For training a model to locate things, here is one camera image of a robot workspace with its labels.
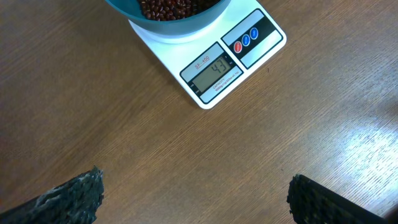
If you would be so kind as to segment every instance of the tabletop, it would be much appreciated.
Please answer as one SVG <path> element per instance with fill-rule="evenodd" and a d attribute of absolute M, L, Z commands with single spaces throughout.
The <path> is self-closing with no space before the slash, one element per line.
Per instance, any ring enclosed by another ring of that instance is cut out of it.
<path fill-rule="evenodd" d="M 96 165 L 96 223 L 293 223 L 297 173 L 384 216 L 398 1 L 261 4 L 286 46 L 202 110 L 104 1 L 0 1 L 0 212 Z"/>

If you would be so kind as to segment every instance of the black textured object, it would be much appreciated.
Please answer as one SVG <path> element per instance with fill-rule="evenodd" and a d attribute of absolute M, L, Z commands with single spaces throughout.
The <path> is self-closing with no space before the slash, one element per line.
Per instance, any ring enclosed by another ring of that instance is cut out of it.
<path fill-rule="evenodd" d="M 287 203 L 296 223 L 384 224 L 387 221 L 297 174 L 290 182 Z"/>
<path fill-rule="evenodd" d="M 49 190 L 29 202 L 0 214 L 0 223 L 89 224 L 102 204 L 103 173 L 93 170 Z"/>

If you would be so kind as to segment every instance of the table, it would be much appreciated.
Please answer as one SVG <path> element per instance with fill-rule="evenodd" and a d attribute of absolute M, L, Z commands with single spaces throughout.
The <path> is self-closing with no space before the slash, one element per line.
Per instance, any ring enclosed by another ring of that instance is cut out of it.
<path fill-rule="evenodd" d="M 96 223 L 293 223 L 296 173 L 385 215 L 398 1 L 261 3 L 287 45 L 205 111 L 104 1 L 1 1 L 0 212 L 97 165 Z"/>

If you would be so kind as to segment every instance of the white digital scale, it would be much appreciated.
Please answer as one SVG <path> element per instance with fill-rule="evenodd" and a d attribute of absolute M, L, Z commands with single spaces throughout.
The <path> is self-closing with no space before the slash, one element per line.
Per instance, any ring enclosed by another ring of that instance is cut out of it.
<path fill-rule="evenodd" d="M 188 35 L 160 35 L 130 24 L 203 109 L 214 107 L 287 40 L 256 0 L 231 0 L 217 20 Z"/>

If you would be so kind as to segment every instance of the red button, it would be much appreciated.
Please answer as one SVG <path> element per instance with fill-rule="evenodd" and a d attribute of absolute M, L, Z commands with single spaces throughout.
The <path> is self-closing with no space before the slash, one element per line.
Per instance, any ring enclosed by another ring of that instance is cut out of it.
<path fill-rule="evenodd" d="M 241 53 L 242 51 L 242 43 L 240 41 L 236 41 L 234 44 L 234 50 L 237 54 Z"/>

